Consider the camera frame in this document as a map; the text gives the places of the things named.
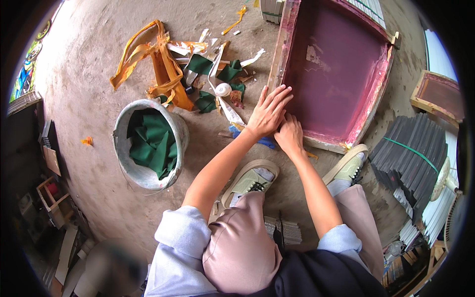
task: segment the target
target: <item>pink pants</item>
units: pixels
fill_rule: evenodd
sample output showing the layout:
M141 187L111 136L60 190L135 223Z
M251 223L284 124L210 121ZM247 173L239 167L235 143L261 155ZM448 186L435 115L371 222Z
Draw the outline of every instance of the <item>pink pants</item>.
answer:
M362 241L360 258L381 281L383 253L363 188L354 185L334 197L343 223ZM282 256L264 227L264 193L249 192L209 225L211 241L203 254L206 277L224 293L251 294L269 286Z

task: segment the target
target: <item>right hand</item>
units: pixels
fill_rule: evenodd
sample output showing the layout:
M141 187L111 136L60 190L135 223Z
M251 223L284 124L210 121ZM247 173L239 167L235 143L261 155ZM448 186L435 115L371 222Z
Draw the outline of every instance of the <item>right hand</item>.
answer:
M297 156L306 155L303 145L302 124L297 121L295 115L285 114L280 131L274 133L274 138L291 160Z

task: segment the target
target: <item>concrete floor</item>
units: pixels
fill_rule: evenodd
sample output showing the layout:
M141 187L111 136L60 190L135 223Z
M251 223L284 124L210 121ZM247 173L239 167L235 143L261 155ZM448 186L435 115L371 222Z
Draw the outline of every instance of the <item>concrete floor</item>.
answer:
M402 34L401 50L396 54L385 96L364 142L373 148L397 115L413 115L409 97L420 71L425 68L424 36L417 11L408 0L380 0L388 32ZM230 139L218 136L227 128L224 116L216 112L199 114L176 108L190 130L190 144L185 154L184 170L177 182L166 191L144 196L137 185L128 185L114 148L111 134L120 111L133 100L145 98L145 89L154 78L152 62L139 62L134 73L114 92L109 78L115 73L127 40L153 19L165 23L173 40L197 41L202 30L212 35L234 23L242 3L232 0L71 0L65 1L43 40L38 57L36 88L44 98L45 117L56 123L58 141L67 182L73 200L87 216L96 239L122 237L137 242L151 261L157 242L153 235L162 213L177 209L186 189L201 168ZM278 25L263 21L259 8L248 3L243 21L231 33L230 47L223 59L251 58L264 48L267 52L247 70L256 71L257 81L247 81L244 110L237 110L247 121L262 86L267 83ZM80 140L91 136L94 146ZM341 155L307 148L319 156L312 159L324 175ZM296 221L304 243L315 247L318 237L308 212L304 191L294 166L279 150L255 145L245 156L245 163L266 158L275 162L281 175L266 195L264 214L276 217L282 210L285 220ZM364 166L362 185L376 221L380 239L386 246L398 236L407 220L403 208L382 185L376 183L370 166Z

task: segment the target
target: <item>stack of dark boards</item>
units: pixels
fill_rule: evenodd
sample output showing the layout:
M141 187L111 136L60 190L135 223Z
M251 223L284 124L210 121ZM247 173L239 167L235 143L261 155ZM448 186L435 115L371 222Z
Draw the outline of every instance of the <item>stack of dark boards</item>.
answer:
M385 137L423 154L437 171L447 157L445 131L427 114L398 116ZM437 181L434 168L413 151L384 138L370 153L369 160L379 182L392 191L401 187L413 209L413 224L420 223Z

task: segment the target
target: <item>green fabric scrap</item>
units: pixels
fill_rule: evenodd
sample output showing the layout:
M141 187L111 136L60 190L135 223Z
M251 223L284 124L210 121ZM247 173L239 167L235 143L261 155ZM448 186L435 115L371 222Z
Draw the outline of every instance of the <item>green fabric scrap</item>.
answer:
M199 92L199 98L195 101L196 107L200 110L200 114L205 114L216 109L215 96L205 91Z
M170 125L155 109L136 110L131 116L127 135L131 135L129 156L135 164L149 167L158 178L168 176L175 168L177 145Z
M231 66L229 65L224 66L224 69L216 78L224 81L225 83L228 83L230 80L233 79L233 77L236 76L236 74L238 74L241 71L242 71L241 62L239 60L234 60L234 61L231 61Z
M241 91L241 102L244 99L244 90L246 86L244 84L229 84L231 86L231 90L233 91Z
M213 62L197 54L191 56L188 62L188 69L199 74L208 75L211 67L213 67Z

